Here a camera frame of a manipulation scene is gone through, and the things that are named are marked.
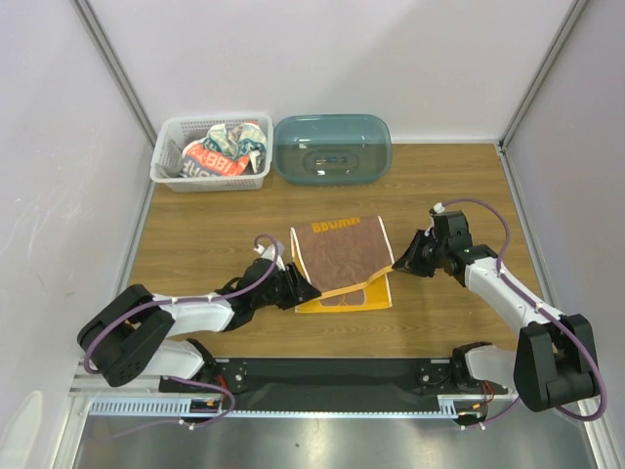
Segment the yellow brown bear towel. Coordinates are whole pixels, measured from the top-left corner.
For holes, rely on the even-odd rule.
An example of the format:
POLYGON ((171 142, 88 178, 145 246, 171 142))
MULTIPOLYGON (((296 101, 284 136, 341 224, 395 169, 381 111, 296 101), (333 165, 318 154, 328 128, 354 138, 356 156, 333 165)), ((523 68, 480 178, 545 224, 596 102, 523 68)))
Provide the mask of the yellow brown bear towel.
POLYGON ((388 274, 395 256, 379 216, 310 222, 290 229, 292 259, 320 296, 299 314, 351 313, 393 305, 388 274))

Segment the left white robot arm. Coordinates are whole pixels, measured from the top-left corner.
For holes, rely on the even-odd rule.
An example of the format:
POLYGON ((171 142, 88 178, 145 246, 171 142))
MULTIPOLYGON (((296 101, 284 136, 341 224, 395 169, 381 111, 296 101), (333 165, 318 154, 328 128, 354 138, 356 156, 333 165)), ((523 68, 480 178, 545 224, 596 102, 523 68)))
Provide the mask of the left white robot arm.
POLYGON ((203 391, 215 379, 212 357, 200 344, 172 342, 172 336, 235 330, 259 309, 288 310, 320 296, 295 264, 258 258, 242 276, 205 296, 175 299, 131 285, 82 327, 77 344, 85 371, 111 387, 153 374, 180 377, 203 391))

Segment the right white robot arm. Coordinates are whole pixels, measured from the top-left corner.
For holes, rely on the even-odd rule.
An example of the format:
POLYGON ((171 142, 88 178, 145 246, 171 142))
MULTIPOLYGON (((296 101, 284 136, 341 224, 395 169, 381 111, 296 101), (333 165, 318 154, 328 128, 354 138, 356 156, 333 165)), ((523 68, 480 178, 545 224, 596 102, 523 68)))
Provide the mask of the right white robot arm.
POLYGON ((419 230, 396 271, 432 277, 443 270, 480 297, 517 334, 513 353, 493 345, 472 345, 449 369, 452 386, 470 393, 493 382, 516 393, 534 412, 598 398, 590 420, 601 417, 606 388, 600 373, 593 328, 582 315, 566 315, 520 282, 503 262, 503 251, 475 244, 461 211, 435 205, 431 224, 419 230))

